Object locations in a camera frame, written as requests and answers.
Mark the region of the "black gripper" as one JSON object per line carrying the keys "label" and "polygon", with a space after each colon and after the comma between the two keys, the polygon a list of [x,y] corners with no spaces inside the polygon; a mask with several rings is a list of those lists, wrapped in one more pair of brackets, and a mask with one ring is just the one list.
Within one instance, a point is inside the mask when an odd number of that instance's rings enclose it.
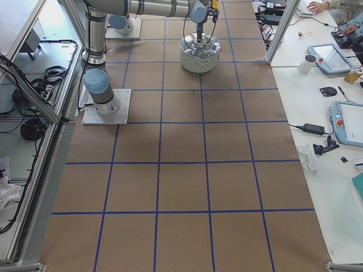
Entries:
{"label": "black gripper", "polygon": [[[214,7],[209,7],[208,8],[207,16],[212,18],[213,23],[217,23],[219,14],[220,14],[219,9],[214,8]],[[196,33],[197,33],[196,43],[197,44],[201,44],[203,30],[204,30],[204,24],[203,23],[198,23],[197,27],[196,27]]]}

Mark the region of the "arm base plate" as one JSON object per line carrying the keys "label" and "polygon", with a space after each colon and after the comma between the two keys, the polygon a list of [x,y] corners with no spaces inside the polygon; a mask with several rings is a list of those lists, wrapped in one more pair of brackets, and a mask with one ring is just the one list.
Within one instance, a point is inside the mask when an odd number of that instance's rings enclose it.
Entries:
{"label": "arm base plate", "polygon": [[126,125],[128,123],[128,114],[131,89],[113,89],[114,97],[106,104],[94,103],[92,96],[88,96],[85,106],[82,124],[83,125]]}
{"label": "arm base plate", "polygon": [[105,38],[109,40],[139,40],[142,19],[110,15]]}

